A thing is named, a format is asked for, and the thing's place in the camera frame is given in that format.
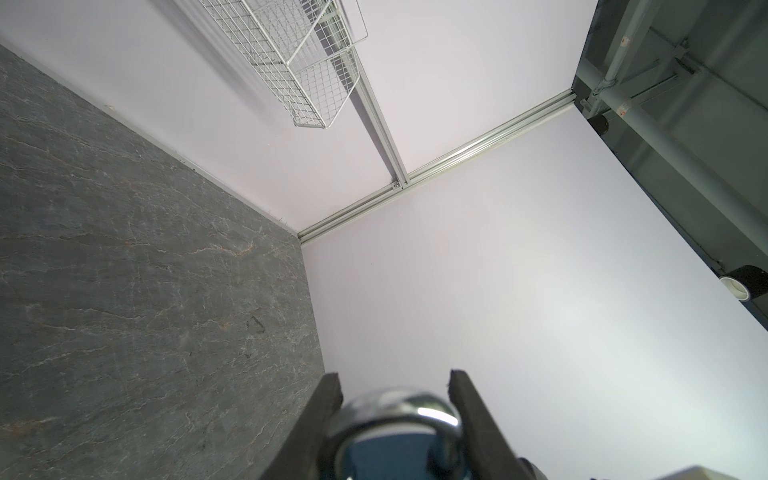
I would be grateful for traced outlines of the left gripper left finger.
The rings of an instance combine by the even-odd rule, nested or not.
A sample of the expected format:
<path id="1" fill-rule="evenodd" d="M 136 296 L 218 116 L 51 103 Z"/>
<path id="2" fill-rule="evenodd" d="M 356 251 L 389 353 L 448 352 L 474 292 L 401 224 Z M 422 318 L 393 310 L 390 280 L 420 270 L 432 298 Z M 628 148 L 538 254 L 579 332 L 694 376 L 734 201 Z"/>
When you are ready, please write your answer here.
<path id="1" fill-rule="evenodd" d="M 343 394 L 337 373 L 324 374 L 260 480 L 321 479 L 323 444 Z"/>

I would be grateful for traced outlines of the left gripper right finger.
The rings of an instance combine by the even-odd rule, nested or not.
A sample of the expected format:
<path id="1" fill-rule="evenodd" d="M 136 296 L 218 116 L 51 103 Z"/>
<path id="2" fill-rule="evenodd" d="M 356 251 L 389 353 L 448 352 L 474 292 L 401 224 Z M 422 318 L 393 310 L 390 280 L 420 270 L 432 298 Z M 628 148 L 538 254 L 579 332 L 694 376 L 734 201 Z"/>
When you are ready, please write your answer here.
<path id="1" fill-rule="evenodd" d="M 450 373 L 448 394 L 463 421 L 464 446 L 473 479 L 533 479 L 506 442 L 493 416 L 463 370 Z"/>

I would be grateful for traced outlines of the blue padlock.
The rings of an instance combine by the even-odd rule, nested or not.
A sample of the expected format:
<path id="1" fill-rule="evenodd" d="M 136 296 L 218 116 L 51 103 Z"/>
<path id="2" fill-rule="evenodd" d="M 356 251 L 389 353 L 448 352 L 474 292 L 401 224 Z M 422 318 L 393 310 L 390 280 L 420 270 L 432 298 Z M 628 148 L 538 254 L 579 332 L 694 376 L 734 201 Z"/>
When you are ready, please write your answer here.
<path id="1" fill-rule="evenodd" d="M 322 479 L 469 479 L 460 414 L 425 391 L 360 396 L 333 414 L 320 450 Z"/>

